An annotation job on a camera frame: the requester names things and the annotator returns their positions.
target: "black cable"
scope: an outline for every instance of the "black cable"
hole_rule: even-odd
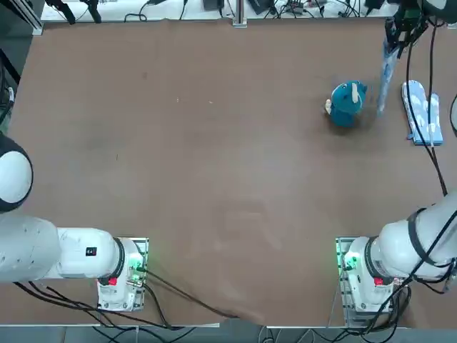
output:
[[[129,18],[130,16],[137,16],[139,18],[139,21],[148,21],[148,17],[145,16],[142,12],[143,12],[144,8],[150,4],[152,4],[152,3],[150,1],[147,1],[143,4],[143,6],[141,6],[140,12],[126,14],[124,17],[124,23],[127,22],[127,18]]]
[[[202,302],[201,300],[191,296],[190,294],[188,293],[185,293],[185,291],[179,289],[178,287],[174,286],[173,284],[171,284],[170,282],[166,281],[165,279],[161,278],[159,275],[157,274],[154,274],[153,272],[149,271],[149,270],[146,270],[144,268],[137,268],[137,270],[139,272],[146,272],[148,275],[151,275],[152,277],[158,279],[160,282],[162,282],[163,284],[167,285],[168,287],[174,289],[175,291],[177,291],[178,293],[184,295],[187,299],[190,299],[191,301],[199,304],[200,306],[204,307],[205,309],[213,312],[213,313],[216,313],[218,314],[219,316],[222,316],[222,317],[225,317],[225,318],[238,318],[238,316],[235,316],[233,314],[229,314],[229,313],[225,313],[225,312],[222,312],[218,309],[215,309],[214,307],[211,307],[209,306],[208,304],[205,304],[204,302]]]
[[[36,294],[33,291],[31,291],[30,289],[28,289],[27,287],[25,287],[23,284],[20,284],[19,282],[14,282],[14,284],[18,288],[20,288],[24,292],[26,292],[27,294],[31,295],[32,297],[37,298],[39,300],[42,300],[44,302],[48,302],[49,304],[54,304],[54,305],[57,305],[57,306],[60,306],[60,307],[65,307],[67,309],[75,309],[75,310],[79,310],[79,311],[89,310],[89,311],[95,311],[95,312],[98,312],[98,313],[102,313],[102,312],[103,313],[110,313],[110,314],[112,314],[114,316],[135,320],[137,322],[141,322],[141,323],[144,323],[144,324],[149,324],[149,325],[152,325],[152,326],[155,326],[155,327],[160,327],[162,329],[165,328],[163,325],[160,325],[160,324],[157,324],[157,323],[154,323],[154,322],[150,322],[149,320],[145,320],[145,319],[141,319],[141,318],[137,318],[137,317],[132,317],[132,316],[129,316],[129,315],[124,314],[122,312],[114,312],[114,311],[109,311],[107,309],[98,309],[96,307],[91,307],[89,305],[88,305],[88,307],[86,309],[82,309],[81,307],[71,306],[71,305],[68,305],[66,303],[58,302],[56,300],[48,299],[48,298],[43,297],[43,296],[41,296],[39,294]]]
[[[157,296],[156,294],[154,293],[154,291],[152,290],[152,288],[150,288],[150,286],[148,286],[147,284],[143,284],[143,287],[146,291],[148,291],[148,293],[151,295],[153,301],[154,301],[154,304],[156,305],[156,308],[157,308],[157,312],[159,313],[159,316],[160,316],[160,320],[162,321],[162,324],[167,328],[167,329],[170,329],[170,330],[180,330],[180,329],[183,329],[182,327],[173,327],[172,325],[170,325],[170,323],[168,323],[168,321],[166,320],[165,318],[165,315],[164,315],[164,312],[162,311],[162,308],[159,304],[159,300],[157,299]]]
[[[97,331],[98,333],[101,333],[99,330],[97,330],[95,327],[92,327],[92,329],[94,329],[95,331]],[[110,340],[107,342],[107,343],[111,343],[111,342],[116,342],[116,338],[118,338],[119,336],[121,336],[122,334],[125,334],[126,332],[129,332],[129,331],[133,331],[133,330],[136,330],[136,327],[128,327],[126,329],[123,329],[121,332],[119,332],[116,336],[110,338]]]
[[[75,305],[77,307],[81,307],[80,306],[81,303],[79,303],[79,302],[73,302],[73,301],[71,301],[70,299],[68,299],[68,298],[66,298],[64,296],[56,297],[56,296],[54,296],[52,294],[46,293],[45,291],[40,290],[33,282],[29,282],[29,284],[32,286],[33,289],[35,289],[35,291],[37,291],[39,294],[42,294],[45,297],[48,297],[48,298],[51,298],[51,299],[57,299],[57,300],[65,300],[66,302],[71,302],[73,305]],[[89,310],[84,310],[84,312],[86,312],[90,317],[95,319],[101,325],[106,326],[99,318],[97,318],[95,315],[93,315]]]
[[[116,337],[110,337],[109,335],[105,334],[104,332],[102,332],[101,330],[97,329],[96,327],[92,327],[92,329],[97,331],[100,335],[104,336],[105,338],[109,339],[109,342],[119,343],[118,341],[116,341],[116,338],[118,336],[120,336],[120,334],[118,334]]]
[[[279,11],[278,15],[276,16],[276,19],[280,19],[282,13],[284,12],[284,9],[286,9],[286,5],[281,6],[281,10]]]
[[[145,329],[143,327],[139,327],[138,328],[139,331],[142,331],[142,332],[147,332],[148,334],[150,334],[151,336],[157,338],[161,343],[167,343],[166,340],[164,338],[162,338],[161,336],[159,336],[157,333],[151,331],[151,330],[148,330],[148,329]]]
[[[169,343],[174,343],[176,341],[179,341],[181,338],[184,338],[185,336],[187,336],[188,334],[192,333],[192,331],[194,331],[196,329],[196,327],[193,327],[192,329],[184,332],[181,336],[177,336],[177,338],[175,339],[172,339],[171,341],[169,341]]]
[[[125,331],[131,331],[132,329],[135,329],[135,328],[122,328],[122,327],[119,327],[117,325],[115,325],[104,313],[100,313],[101,315],[103,315],[110,323],[111,323],[111,327],[107,326],[105,323],[103,323],[100,319],[98,319],[97,317],[95,317],[92,313],[90,313],[90,308],[92,308],[90,305],[88,304],[85,304],[83,302],[75,302],[74,300],[71,300],[67,297],[65,297],[64,295],[60,294],[59,292],[57,292],[55,289],[52,289],[51,287],[47,287],[48,289],[52,290],[53,292],[55,292],[58,297],[55,297],[53,296],[52,294],[49,294],[49,293],[46,293],[44,291],[41,291],[33,282],[29,282],[29,284],[40,294],[44,295],[45,297],[48,297],[50,299],[60,299],[62,301],[65,301],[65,302],[71,302],[72,304],[74,304],[76,307],[78,307],[80,310],[86,312],[88,315],[90,315],[92,318],[94,318],[97,322],[99,322],[102,326],[104,327],[108,327],[108,328],[115,328],[115,329],[119,329],[121,330],[122,332],[120,332],[119,334],[117,334],[115,337],[110,337],[108,336],[107,334],[104,334],[103,332],[99,331],[97,328],[93,327],[94,330],[96,330],[98,333],[102,334],[103,336],[105,336],[106,338],[109,338],[110,339],[110,342],[117,342],[116,341],[116,338],[124,333]],[[161,341],[161,343],[167,343],[166,340],[159,336],[158,334],[156,334],[155,332],[152,332],[151,330],[149,329],[145,329],[143,327],[139,327],[139,331],[143,331],[143,332],[147,332],[148,334],[150,334],[151,336],[157,338],[159,341]],[[173,342],[176,342],[178,339],[182,338],[182,337],[185,337],[187,334],[189,334],[190,332],[187,332],[185,334],[182,334],[180,337],[177,337]]]
[[[454,107],[456,100],[457,100],[457,94],[454,96],[454,100],[451,103],[451,108],[449,109],[449,121],[451,122],[452,130],[454,130],[454,134],[457,134],[457,127],[454,126],[454,123],[452,120],[452,108]]]
[[[279,0],[276,0],[273,4],[273,6],[270,6],[270,8],[268,9],[268,11],[266,12],[265,14],[265,17],[264,19],[266,19],[266,17],[269,15],[269,14],[278,14],[278,10],[276,9],[276,4],[278,3]]]
[[[321,5],[318,3],[317,0],[314,0],[314,1],[316,2],[316,5],[317,5],[317,8],[319,9],[319,13],[321,14],[321,17],[323,18],[323,13],[322,13],[323,9],[322,9]]]
[[[455,264],[453,261],[449,264],[449,267],[448,267],[448,270],[446,271],[446,273],[437,280],[424,280],[424,279],[421,279],[420,277],[416,277],[416,276],[414,277],[414,280],[417,282],[420,282],[422,284],[440,284],[441,282],[449,279],[449,277],[451,276],[451,273],[455,267]]]
[[[315,329],[311,329],[311,330],[312,330],[315,334],[317,334],[320,338],[322,338],[324,341],[326,341],[326,342],[332,342],[332,343],[334,343],[334,342],[339,342],[339,341],[345,339],[347,336],[349,336],[349,333],[348,333],[349,329],[344,329],[344,330],[343,330],[342,332],[340,332],[340,334],[339,334],[338,336],[336,336],[334,339],[328,339],[327,337],[325,337],[325,336],[319,334]]]
[[[427,118],[428,118],[428,130],[430,132],[431,128],[430,128],[430,123],[431,123],[431,95],[433,93],[433,48],[435,46],[435,37],[436,37],[436,30],[438,28],[438,19],[435,20],[435,25],[433,25],[433,31],[432,31],[432,34],[431,34],[431,42],[430,42],[430,66],[429,66],[429,78],[428,78],[428,114],[427,114]],[[433,142],[432,142],[432,139],[431,138],[431,153],[433,155],[433,158],[435,159],[435,163],[436,163],[436,166],[437,166],[437,172],[439,170],[439,165],[438,165],[438,159],[436,157],[436,153],[435,153],[435,146],[433,145]],[[448,190],[446,188],[446,184],[444,183],[444,180],[443,180],[443,177],[441,176],[441,171],[439,171],[438,173],[438,178],[440,179],[440,184],[441,184],[441,191],[443,192],[443,195],[446,196],[448,195]]]
[[[432,286],[430,286],[427,282],[419,282],[420,284],[423,284],[425,287],[430,289],[432,292],[437,293],[437,294],[445,294],[443,291],[438,291],[437,289],[434,289]]]
[[[413,104],[411,102],[411,91],[409,88],[409,80],[410,80],[409,73],[410,73],[411,55],[412,55],[413,47],[414,47],[413,40],[411,40],[411,43],[409,44],[408,58],[406,60],[406,96],[408,98],[408,106],[409,106],[409,110],[411,112],[411,116],[413,117],[413,121],[414,121],[416,130],[421,138],[422,145],[424,146],[425,150],[427,151],[428,156],[430,157],[430,160],[432,161],[433,165],[435,166],[436,173],[438,175],[438,180],[441,185],[441,191],[443,192],[443,195],[447,195],[448,191],[447,191],[444,179],[443,179],[443,175],[441,174],[440,167],[438,165],[438,162],[434,159],[432,152],[428,148],[425,139],[423,138],[422,132],[419,129],[419,124],[417,122],[416,115],[414,114]]]
[[[354,13],[354,16],[360,16],[360,13],[356,11],[355,8],[353,8],[350,4],[348,4],[347,2],[344,2],[342,0],[332,0],[332,1],[336,1],[336,2],[339,2],[340,4],[343,4],[344,6],[347,6],[347,8],[350,8],[352,10],[352,12]]]
[[[307,9],[304,9],[303,12],[309,14],[311,16],[311,18],[315,18],[315,16],[310,11],[308,11]]]
[[[231,3],[230,3],[230,0],[227,0],[227,4],[228,4],[228,7],[230,7],[230,12],[231,12],[231,15],[235,18],[235,12],[233,11],[233,8],[231,6]]]
[[[89,6],[87,6],[87,8],[86,8],[86,10],[83,12],[83,14],[80,15],[75,21],[78,21],[79,19],[81,19],[81,18],[84,16],[84,14],[87,13],[88,10],[89,10]]]
[[[181,11],[181,15],[179,16],[179,20],[182,20],[182,18],[183,18],[184,10],[186,9],[186,5],[187,5],[187,1],[188,0],[183,0],[183,10]]]
[[[69,298],[67,298],[67,297],[65,297],[64,295],[58,293],[58,292],[57,292],[56,290],[54,290],[54,289],[53,289],[53,291],[58,295],[58,297],[55,297],[55,296],[52,295],[52,294],[46,293],[46,292],[44,292],[44,291],[41,291],[33,282],[29,282],[29,284],[30,284],[39,294],[42,294],[42,295],[44,295],[44,296],[46,296],[46,297],[49,297],[49,298],[52,298],[52,299],[65,300],[66,302],[71,302],[72,304],[74,304],[74,305],[77,306],[77,307],[80,307],[80,306],[79,306],[80,304],[85,305],[84,303],[74,302],[74,301],[70,300]],[[96,316],[94,316],[90,311],[84,310],[84,312],[87,313],[87,314],[88,314],[90,317],[92,317],[93,319],[95,319],[97,322],[99,322],[103,327],[107,327],[107,326],[105,325],[105,323],[103,323],[99,318],[97,318]],[[116,338],[117,338],[118,336],[116,336],[116,337],[110,337],[109,335],[103,333],[102,331],[98,330],[98,329],[95,328],[95,327],[92,327],[92,329],[94,329],[95,331],[97,331],[99,334],[101,334],[101,335],[104,336],[105,338],[108,338],[110,342],[119,343],[118,341],[116,341]]]

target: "floor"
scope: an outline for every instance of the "floor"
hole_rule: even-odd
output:
[[[34,0],[37,8],[41,7],[43,0]],[[0,46],[8,54],[11,62],[21,73],[26,57],[28,54],[29,46],[31,43],[31,30],[20,19],[12,16],[11,13],[0,5]],[[244,322],[241,320],[229,320],[221,324],[220,328],[198,328],[182,339],[182,342],[255,342],[258,339],[260,326]],[[174,332],[158,332],[169,341],[178,334]],[[321,333],[327,337],[335,337],[338,329],[320,330]],[[115,329],[106,329],[105,333],[113,336],[116,334]],[[283,329],[277,342],[296,342],[304,333],[303,329]],[[379,342],[385,338],[386,334],[380,334],[373,337],[373,340]],[[2,343],[10,342],[48,342],[48,343],[78,343],[78,342],[107,342],[108,339],[102,337],[99,333],[95,332],[90,327],[0,327],[0,337]],[[391,340],[393,343],[426,343],[426,342],[455,342],[457,340],[456,331],[444,330],[412,330],[412,329],[399,329]],[[125,333],[120,336],[117,341],[119,343],[135,342],[135,331]],[[307,334],[302,342],[313,341],[313,335]],[[316,336],[314,340],[323,342],[322,339]],[[344,340],[345,342],[359,342],[357,337],[349,337]],[[152,339],[146,336],[143,332],[139,334],[138,342],[158,342],[157,339]]]

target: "cable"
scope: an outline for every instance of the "cable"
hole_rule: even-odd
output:
[[[435,20],[435,25],[433,25],[433,31],[431,35],[431,42],[430,42],[430,66],[429,66],[429,78],[428,78],[428,134],[430,135],[430,145],[431,145],[431,153],[433,155],[433,158],[435,159],[435,163],[437,166],[437,171],[439,170],[439,165],[438,165],[438,159],[436,157],[435,153],[435,146],[433,144],[433,132],[431,130],[431,95],[433,93],[432,88],[433,88],[433,48],[435,46],[435,37],[436,37],[436,30],[438,28],[438,19]],[[440,178],[440,184],[441,184],[441,191],[443,192],[443,195],[446,196],[448,195],[448,190],[446,188],[446,184],[444,183],[443,177],[441,176],[441,171],[439,171],[439,178]]]
[[[183,329],[183,327],[173,327],[172,325],[170,325],[170,323],[168,323],[168,321],[165,319],[164,312],[162,311],[162,308],[160,307],[159,300],[157,299],[157,296],[154,293],[154,291],[152,290],[152,288],[150,288],[150,286],[148,286],[147,284],[143,284],[143,287],[151,295],[151,297],[152,297],[152,299],[153,299],[153,301],[154,301],[154,303],[155,303],[155,305],[157,307],[157,312],[159,313],[159,316],[160,316],[160,319],[162,321],[162,324],[167,329],[170,329],[170,330],[181,330],[181,329]]]
[[[29,284],[30,284],[38,293],[40,293],[40,294],[42,294],[42,295],[44,295],[44,296],[46,296],[46,297],[48,297],[48,298],[50,298],[50,299],[60,299],[60,300],[65,301],[65,302],[71,302],[72,304],[74,304],[75,306],[77,306],[80,310],[86,312],[88,315],[90,315],[92,318],[94,318],[94,319],[95,319],[97,322],[99,322],[102,326],[104,326],[104,327],[109,327],[109,326],[107,326],[106,324],[104,324],[100,319],[96,318],[92,313],[90,313],[90,311],[92,310],[92,309],[91,309],[92,307],[91,307],[90,305],[85,304],[85,303],[83,303],[83,302],[75,302],[74,300],[71,300],[71,299],[65,297],[64,295],[60,294],[59,292],[57,292],[55,289],[52,289],[51,287],[47,287],[47,288],[48,288],[49,290],[55,292],[55,293],[58,295],[58,297],[55,297],[55,296],[53,296],[52,294],[46,293],[46,292],[44,292],[44,291],[41,291],[33,282],[29,282]],[[115,329],[119,329],[119,330],[122,331],[122,332],[120,332],[119,334],[117,334],[115,337],[110,337],[110,336],[104,334],[103,332],[99,331],[97,328],[93,327],[98,333],[102,334],[102,335],[105,336],[106,338],[109,338],[109,339],[110,339],[110,342],[117,342],[117,341],[116,341],[116,338],[117,338],[118,336],[120,336],[121,334],[123,334],[125,331],[131,331],[132,329],[135,329],[135,327],[133,327],[133,328],[131,327],[131,328],[127,328],[127,329],[124,329],[124,328],[122,328],[122,327],[119,327],[119,326],[115,325],[115,324],[114,324],[114,323],[113,323],[113,322],[112,322],[103,312],[102,312],[102,313],[99,312],[99,313],[100,313],[101,315],[103,315],[103,316],[110,322],[110,324],[111,324],[112,326],[109,327],[109,328],[115,328]],[[177,327],[172,327],[171,329],[172,329],[172,330],[177,330],[177,329],[182,329],[182,328],[180,328],[180,327],[179,327],[179,328],[177,328]],[[190,329],[189,331],[185,332],[185,333],[182,334],[181,336],[179,336],[179,337],[173,339],[172,342],[178,341],[179,339],[181,339],[181,338],[187,336],[188,334],[190,334],[190,333],[191,333],[192,331],[194,331],[194,330],[195,330],[195,327],[192,328],[192,329]],[[153,337],[157,338],[159,341],[161,341],[161,343],[167,343],[163,337],[159,336],[158,334],[156,334],[155,332],[152,332],[152,331],[149,330],[149,329],[145,329],[145,328],[143,328],[143,327],[139,327],[139,331],[147,332],[147,333],[150,334],[151,336],[153,336]]]
[[[143,4],[143,6],[141,6],[140,8],[140,12],[138,13],[128,13],[125,15],[124,17],[124,23],[127,22],[127,18],[129,18],[130,16],[137,16],[139,18],[139,21],[148,21],[148,17],[145,16],[144,14],[142,14],[142,11],[144,10],[144,8],[148,5],[152,4],[150,1],[147,1]]]
[[[58,302],[56,300],[52,300],[52,299],[48,299],[46,297],[43,297],[39,294],[36,294],[34,293],[33,291],[31,291],[30,289],[28,289],[27,287],[25,287],[23,284],[20,284],[19,282],[14,282],[14,284],[22,289],[24,292],[26,292],[27,294],[31,295],[32,297],[34,298],[37,298],[39,300],[42,300],[44,302],[48,302],[49,304],[54,304],[54,305],[57,305],[57,306],[60,306],[60,307],[65,307],[67,309],[75,309],[75,310],[79,310],[79,311],[86,311],[86,310],[89,310],[89,311],[95,311],[95,312],[98,312],[98,313],[110,313],[114,316],[118,316],[118,317],[123,317],[123,318],[127,318],[127,319],[131,319],[131,320],[135,320],[137,322],[141,322],[141,323],[144,323],[144,324],[149,324],[149,325],[153,325],[155,327],[160,327],[160,328],[165,328],[163,325],[160,325],[160,324],[157,324],[157,323],[154,323],[154,322],[150,322],[149,320],[145,320],[145,319],[141,319],[141,318],[137,318],[137,317],[132,317],[132,316],[129,316],[127,314],[124,314],[122,312],[114,312],[114,311],[109,311],[107,309],[98,309],[96,307],[92,307],[92,306],[89,306],[87,305],[87,308],[86,309],[82,309],[81,307],[76,307],[76,306],[71,306],[71,305],[68,305],[66,303],[62,303],[62,302]]]
[[[452,130],[454,130],[455,134],[457,134],[457,127],[454,126],[454,123],[452,120],[452,108],[454,107],[456,100],[457,100],[457,94],[454,96],[454,100],[451,103],[451,108],[449,109],[449,121],[451,122]]]
[[[231,7],[230,0],[227,0],[227,4],[228,4],[228,7],[230,7],[231,15],[232,15],[233,17],[235,17],[236,15],[235,15],[235,12],[233,11],[233,8]]]
[[[222,311],[219,311],[218,309],[215,309],[214,307],[211,307],[209,306],[208,304],[202,302],[201,300],[191,296],[189,293],[185,293],[185,291],[182,291],[181,289],[179,289],[178,287],[174,286],[173,284],[171,284],[170,282],[166,281],[165,279],[161,278],[159,275],[157,274],[154,274],[153,272],[149,271],[149,270],[146,270],[144,268],[137,268],[136,270],[138,270],[139,272],[146,272],[148,275],[151,275],[152,277],[154,277],[155,279],[158,279],[160,282],[162,282],[163,284],[167,285],[168,287],[174,289],[175,291],[177,291],[178,293],[180,293],[181,295],[184,295],[185,298],[199,304],[200,306],[204,307],[205,309],[213,312],[213,313],[216,313],[218,314],[219,316],[222,316],[222,317],[225,317],[225,318],[239,318],[238,316],[235,316],[233,314],[229,314],[229,313],[225,313],[225,312],[222,312]]]
[[[191,328],[191,329],[188,330],[187,332],[184,332],[181,336],[178,336],[177,338],[172,339],[172,340],[169,341],[168,343],[174,343],[174,342],[176,342],[176,341],[179,341],[181,338],[184,338],[184,337],[187,336],[188,334],[192,333],[192,331],[194,331],[195,329],[196,329],[196,327]]]
[[[79,19],[81,19],[81,18],[84,16],[84,14],[87,13],[88,10],[89,10],[89,6],[87,6],[86,10],[83,12],[82,15],[80,15],[80,16],[78,17],[78,19],[77,19],[76,21],[78,21]]]
[[[350,4],[348,4],[347,2],[344,2],[342,0],[332,0],[332,1],[336,1],[336,2],[339,2],[340,4],[343,4],[344,6],[346,6],[346,9],[347,8],[350,8],[352,10],[352,12],[354,13],[354,16],[358,16],[360,17],[360,13],[356,11],[355,8],[353,8]]]
[[[68,20],[66,20],[66,18],[65,18],[64,16],[62,16],[62,14],[60,13],[60,11],[59,11],[57,8],[55,8],[54,6],[51,6],[51,8],[52,8],[54,11],[56,11],[56,12],[59,14],[59,16],[62,17],[63,20],[65,20],[66,22],[68,22]],[[87,13],[88,10],[89,10],[89,6],[87,6],[86,10],[83,12],[82,15],[80,15],[80,16],[78,17],[78,19],[75,20],[75,22],[78,21],[79,19],[81,19],[81,18],[84,16],[84,14]]]
[[[69,298],[65,297],[64,295],[60,294],[58,291],[56,291],[55,289],[53,289],[52,287],[46,287],[47,289],[49,289],[51,292],[57,294],[57,297],[52,295],[52,294],[49,294],[49,293],[46,293],[45,291],[42,291],[40,290],[33,282],[29,282],[29,284],[32,286],[33,289],[35,289],[35,291],[37,291],[39,294],[45,296],[45,297],[48,297],[48,298],[51,298],[51,299],[57,299],[57,300],[63,300],[65,302],[70,302],[72,303],[73,305],[77,306],[77,307],[81,307],[81,306],[84,306],[84,307],[87,307],[87,308],[90,308],[91,306],[88,305],[88,304],[85,304],[83,302],[75,302],[73,300],[70,300]],[[102,326],[104,327],[108,327],[105,323],[103,323],[99,318],[95,317],[89,310],[83,310],[85,311],[89,316],[91,316],[92,318],[94,318],[98,323],[100,323]],[[112,327],[115,327],[117,329],[122,329],[121,327],[117,327],[110,319],[108,316],[106,316],[104,313],[100,313],[100,315],[102,315],[107,321],[109,324],[112,325]]]
[[[303,12],[309,14],[311,16],[311,18],[315,18],[315,16],[307,9],[304,9]]]
[[[418,134],[419,134],[419,136],[421,138],[422,145],[424,146],[425,150],[427,151],[428,156],[430,157],[433,165],[435,166],[436,173],[438,175],[438,180],[439,180],[440,185],[441,185],[441,191],[443,192],[443,195],[447,195],[448,191],[447,191],[444,179],[443,179],[443,175],[441,174],[440,167],[438,165],[438,162],[433,157],[432,152],[428,148],[425,139],[423,138],[422,132],[419,129],[419,124],[417,122],[416,115],[414,114],[413,104],[411,102],[411,91],[410,91],[410,88],[409,88],[409,80],[410,80],[409,79],[409,72],[410,72],[411,55],[412,55],[413,47],[414,47],[413,40],[411,40],[411,43],[409,44],[408,58],[406,60],[406,95],[407,95],[407,98],[408,98],[408,106],[409,106],[409,110],[411,112],[411,116],[413,117],[413,121],[414,121],[414,125],[416,127],[416,130],[417,130],[417,132],[418,132]]]
[[[187,5],[187,1],[188,0],[183,0],[183,10],[181,11],[181,15],[179,16],[179,20],[182,20],[182,18],[183,18],[184,10],[186,9],[186,5]]]
[[[300,343],[300,342],[303,340],[303,338],[305,338],[305,336],[306,336],[309,332],[311,332],[311,333],[313,334],[313,340],[312,340],[311,343],[314,343],[314,331],[311,330],[311,329],[307,329],[307,330],[306,330],[306,331],[296,340],[295,343]]]
[[[279,329],[278,334],[276,335],[276,338],[274,340],[274,343],[278,343],[279,335],[282,333],[282,331],[283,331],[282,329]]]
[[[317,0],[314,0],[316,2],[317,8],[319,9],[319,13],[321,14],[321,17],[323,18],[323,6],[321,6]]]
[[[100,335],[104,336],[105,338],[109,339],[109,342],[114,342],[114,343],[119,343],[118,341],[116,341],[116,338],[119,337],[121,334],[123,334],[124,332],[120,332],[117,336],[115,337],[110,337],[108,336],[107,334],[105,334],[104,332],[100,331],[99,329],[97,329],[96,327],[92,327],[92,329],[94,329],[95,331],[97,331]]]
[[[97,331],[99,334],[104,335],[104,334],[101,333],[100,330],[98,330],[97,328],[92,327],[92,329],[94,329],[95,331]],[[111,337],[110,340],[109,340],[107,343],[117,342],[117,341],[116,341],[116,338],[118,338],[118,337],[121,336],[122,334],[125,334],[126,332],[133,331],[133,330],[136,330],[136,327],[128,327],[128,328],[126,328],[126,329],[123,329],[123,330],[122,330],[121,332],[119,332],[116,336]]]
[[[270,8],[268,9],[268,11],[266,12],[265,14],[265,17],[264,19],[266,19],[266,17],[269,15],[269,14],[278,14],[278,9],[276,8],[276,4],[278,3],[279,0],[276,0],[273,4],[273,6],[270,6]]]

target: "wire bundle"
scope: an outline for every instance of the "wire bundle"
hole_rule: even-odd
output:
[[[209,311],[212,311],[212,312],[214,312],[214,313],[216,313],[218,315],[221,315],[223,317],[226,317],[226,318],[238,318],[238,316],[236,316],[236,315],[222,312],[221,310],[215,309],[215,308],[207,305],[206,303],[202,302],[201,300],[197,299],[196,297],[191,296],[190,294],[186,293],[185,291],[182,291],[178,287],[174,286],[172,283],[166,281],[165,279],[161,278],[159,275],[154,274],[153,272],[146,271],[145,269],[139,269],[139,271],[146,272],[148,275],[158,279],[160,282],[164,283],[166,286],[168,286],[168,287],[172,288],[173,290],[175,290],[176,292],[178,292],[181,296],[185,297],[188,300],[191,300],[192,302],[195,302],[195,303],[199,304],[200,306],[204,307],[205,309],[208,309]],[[127,315],[127,314],[124,314],[124,313],[120,313],[120,312],[113,312],[113,311],[109,311],[109,310],[106,310],[106,309],[99,309],[99,308],[93,307],[93,306],[91,306],[89,304],[86,304],[84,302],[74,301],[72,299],[69,299],[68,297],[65,297],[60,292],[56,291],[55,289],[53,289],[50,286],[45,286],[45,288],[46,288],[46,290],[52,292],[53,294],[45,292],[45,291],[39,289],[33,282],[29,282],[29,285],[31,286],[32,289],[29,289],[28,287],[24,286],[23,284],[21,284],[19,282],[14,282],[14,284],[18,288],[20,288],[21,290],[26,292],[27,294],[33,296],[34,298],[37,298],[37,299],[42,300],[44,302],[47,302],[49,304],[54,304],[54,305],[57,305],[57,306],[60,306],[60,307],[65,307],[65,308],[68,308],[68,309],[74,309],[74,310],[77,310],[77,311],[83,311],[83,312],[87,313],[90,317],[95,319],[102,327],[115,328],[115,329],[121,330],[121,332],[119,332],[115,337],[110,337],[109,335],[107,335],[107,334],[103,333],[102,331],[98,330],[97,328],[93,327],[93,329],[95,331],[97,331],[99,334],[101,334],[102,336],[105,336],[106,338],[108,338],[109,342],[119,343],[119,342],[116,341],[117,337],[119,337],[121,334],[123,334],[125,332],[135,330],[136,327],[129,327],[129,328],[120,327],[120,326],[118,326],[118,325],[113,323],[113,321],[107,316],[108,313],[112,314],[112,315],[116,315],[118,317],[123,317],[123,318],[127,318],[127,319],[136,320],[137,322],[140,322],[140,323],[153,325],[153,326],[161,328],[161,329],[168,329],[168,330],[171,330],[171,331],[176,331],[176,330],[183,329],[183,327],[173,327],[172,325],[170,325],[168,323],[168,321],[166,320],[166,318],[164,316],[164,313],[163,313],[163,311],[162,311],[162,309],[160,307],[159,301],[158,301],[156,295],[154,294],[154,291],[152,290],[152,288],[150,288],[150,286],[148,286],[146,284],[144,285],[145,290],[152,296],[153,301],[154,301],[154,303],[155,303],[155,305],[157,307],[157,311],[159,313],[159,316],[161,318],[162,324],[157,324],[157,323],[145,320],[145,319],[132,317],[130,315]],[[98,313],[101,317],[103,317],[103,319],[108,324],[106,322],[104,322],[102,319],[97,318],[97,316],[95,316],[93,312]],[[167,342],[164,338],[162,338],[161,336],[159,336],[155,332],[152,332],[151,330],[145,329],[143,327],[138,327],[139,331],[147,332],[151,336],[157,338],[161,343],[176,342],[179,339],[181,339],[181,338],[187,336],[188,334],[190,334],[195,329],[196,329],[195,327],[191,328],[189,331],[185,332],[181,336],[178,336],[177,338],[172,339],[170,342]]]

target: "metal frame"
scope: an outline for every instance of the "metal frame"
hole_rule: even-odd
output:
[[[21,14],[22,19],[27,22],[33,29],[32,34],[34,36],[41,36],[43,33],[43,23],[40,18],[36,15],[34,10],[29,6],[26,0],[7,0],[16,8]]]
[[[244,0],[236,0],[236,13],[233,18],[233,27],[244,28],[248,26],[248,22],[244,17]]]
[[[351,286],[349,285],[348,277],[343,269],[343,257],[349,250],[351,243],[357,237],[336,237],[336,261],[338,263],[338,287],[341,294],[341,303],[343,305],[344,322],[346,327],[365,327],[365,323],[373,319],[376,313],[373,312],[357,312],[354,309],[351,296]],[[393,310],[392,303],[389,304],[385,312]]]

